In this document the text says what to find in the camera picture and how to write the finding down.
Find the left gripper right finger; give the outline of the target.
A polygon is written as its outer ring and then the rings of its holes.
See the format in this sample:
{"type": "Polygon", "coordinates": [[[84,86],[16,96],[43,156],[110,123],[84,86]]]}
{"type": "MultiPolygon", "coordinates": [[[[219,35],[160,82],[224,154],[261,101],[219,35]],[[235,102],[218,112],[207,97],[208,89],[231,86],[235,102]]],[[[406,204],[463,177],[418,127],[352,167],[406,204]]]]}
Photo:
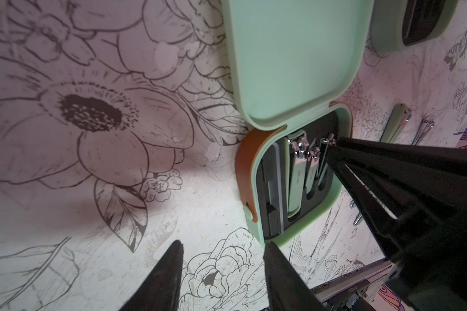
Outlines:
{"type": "Polygon", "coordinates": [[[325,310],[275,243],[265,245],[263,260],[269,310],[325,310]]]}

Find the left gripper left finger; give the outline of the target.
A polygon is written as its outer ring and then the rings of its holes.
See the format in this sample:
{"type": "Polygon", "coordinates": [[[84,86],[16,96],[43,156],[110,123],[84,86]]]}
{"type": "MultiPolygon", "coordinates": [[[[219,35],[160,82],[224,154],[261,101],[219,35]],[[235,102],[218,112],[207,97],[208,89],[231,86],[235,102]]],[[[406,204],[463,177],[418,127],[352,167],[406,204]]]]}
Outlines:
{"type": "Polygon", "coordinates": [[[121,310],[178,310],[184,246],[176,240],[121,310]]]}

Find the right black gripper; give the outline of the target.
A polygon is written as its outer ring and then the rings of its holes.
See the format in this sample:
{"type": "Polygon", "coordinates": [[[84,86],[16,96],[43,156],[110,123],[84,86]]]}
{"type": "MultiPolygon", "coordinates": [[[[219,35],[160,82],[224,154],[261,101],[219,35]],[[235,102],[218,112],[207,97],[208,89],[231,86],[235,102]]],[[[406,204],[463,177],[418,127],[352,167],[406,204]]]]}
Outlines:
{"type": "Polygon", "coordinates": [[[415,310],[467,310],[467,149],[340,138],[326,163],[415,310]]]}

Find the small slanted nail clipper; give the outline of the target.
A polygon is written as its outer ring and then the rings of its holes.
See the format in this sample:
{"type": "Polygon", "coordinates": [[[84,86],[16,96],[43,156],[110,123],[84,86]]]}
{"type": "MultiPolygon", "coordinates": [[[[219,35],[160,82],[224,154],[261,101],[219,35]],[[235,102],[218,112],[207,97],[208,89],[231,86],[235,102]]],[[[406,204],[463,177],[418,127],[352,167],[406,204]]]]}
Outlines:
{"type": "Polygon", "coordinates": [[[313,189],[313,184],[320,167],[320,148],[318,146],[314,146],[308,152],[307,162],[308,165],[306,171],[305,188],[306,194],[309,194],[313,189]]]}

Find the large green nail clipper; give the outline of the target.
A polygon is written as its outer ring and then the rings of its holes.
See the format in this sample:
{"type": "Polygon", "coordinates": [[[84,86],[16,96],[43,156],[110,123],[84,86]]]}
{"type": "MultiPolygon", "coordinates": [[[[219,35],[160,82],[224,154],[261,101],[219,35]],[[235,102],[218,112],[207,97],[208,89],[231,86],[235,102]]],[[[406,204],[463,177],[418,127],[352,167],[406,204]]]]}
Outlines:
{"type": "Polygon", "coordinates": [[[307,149],[310,146],[304,130],[287,136],[287,217],[293,218],[301,208],[304,177],[306,173],[307,149]]]}

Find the green clipper case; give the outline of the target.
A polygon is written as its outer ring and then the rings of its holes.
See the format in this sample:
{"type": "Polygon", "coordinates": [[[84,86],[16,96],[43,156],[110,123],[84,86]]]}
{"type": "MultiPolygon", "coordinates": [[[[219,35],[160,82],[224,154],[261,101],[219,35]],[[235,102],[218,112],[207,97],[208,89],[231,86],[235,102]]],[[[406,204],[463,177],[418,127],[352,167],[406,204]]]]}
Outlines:
{"type": "Polygon", "coordinates": [[[224,25],[237,109],[251,127],[235,159],[249,231],[283,245],[325,213],[342,185],[327,166],[300,211],[287,217],[287,136],[304,130],[320,148],[329,133],[352,135],[339,97],[365,49],[373,1],[225,1],[224,25]]]}

